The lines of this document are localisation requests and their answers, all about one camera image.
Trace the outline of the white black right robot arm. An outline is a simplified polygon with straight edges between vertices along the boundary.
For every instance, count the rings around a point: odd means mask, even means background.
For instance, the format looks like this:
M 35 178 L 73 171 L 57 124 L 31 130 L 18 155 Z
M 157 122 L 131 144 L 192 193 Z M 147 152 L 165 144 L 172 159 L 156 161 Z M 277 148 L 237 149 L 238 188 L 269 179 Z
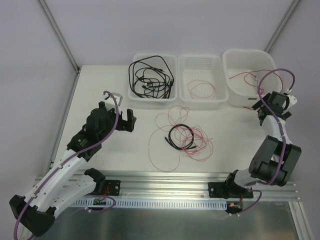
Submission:
M 301 156 L 302 149 L 294 145 L 285 124 L 291 113 L 287 111 L 290 97 L 273 91 L 252 106 L 257 111 L 259 125 L 265 139 L 245 170 L 235 170 L 224 182 L 224 199 L 239 198 L 255 184 L 284 186 Z

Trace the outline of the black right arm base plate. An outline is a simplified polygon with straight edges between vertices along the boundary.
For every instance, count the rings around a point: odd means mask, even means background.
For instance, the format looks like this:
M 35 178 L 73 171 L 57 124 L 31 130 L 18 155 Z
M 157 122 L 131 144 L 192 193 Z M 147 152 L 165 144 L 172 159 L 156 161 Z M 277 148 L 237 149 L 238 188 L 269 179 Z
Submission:
M 235 183 L 226 182 L 209 182 L 208 183 L 208 194 L 210 198 L 244 198 L 252 199 L 254 197 L 253 193 L 247 189 L 236 185 Z

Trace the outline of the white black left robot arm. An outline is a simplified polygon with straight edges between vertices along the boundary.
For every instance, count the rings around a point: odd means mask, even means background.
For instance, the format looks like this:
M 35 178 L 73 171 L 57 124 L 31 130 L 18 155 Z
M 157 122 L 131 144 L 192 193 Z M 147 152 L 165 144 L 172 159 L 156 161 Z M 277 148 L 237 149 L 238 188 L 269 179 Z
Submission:
M 75 201 L 86 195 L 108 198 L 115 186 L 97 169 L 87 169 L 75 183 L 64 184 L 102 148 L 102 143 L 117 131 L 132 132 L 137 118 L 127 109 L 122 117 L 119 103 L 101 101 L 90 112 L 81 130 L 72 137 L 54 166 L 32 190 L 25 195 L 14 195 L 9 205 L 16 223 L 13 238 L 18 239 L 22 224 L 32 236 L 40 237 L 55 223 L 58 216 Z

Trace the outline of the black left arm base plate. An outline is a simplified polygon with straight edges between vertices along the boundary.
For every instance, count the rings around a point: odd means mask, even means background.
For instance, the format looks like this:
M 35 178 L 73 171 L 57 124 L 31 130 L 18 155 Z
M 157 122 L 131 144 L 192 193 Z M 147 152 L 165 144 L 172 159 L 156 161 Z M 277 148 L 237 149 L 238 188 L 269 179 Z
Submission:
M 119 196 L 121 190 L 120 180 L 104 179 L 96 183 L 92 194 L 97 196 Z

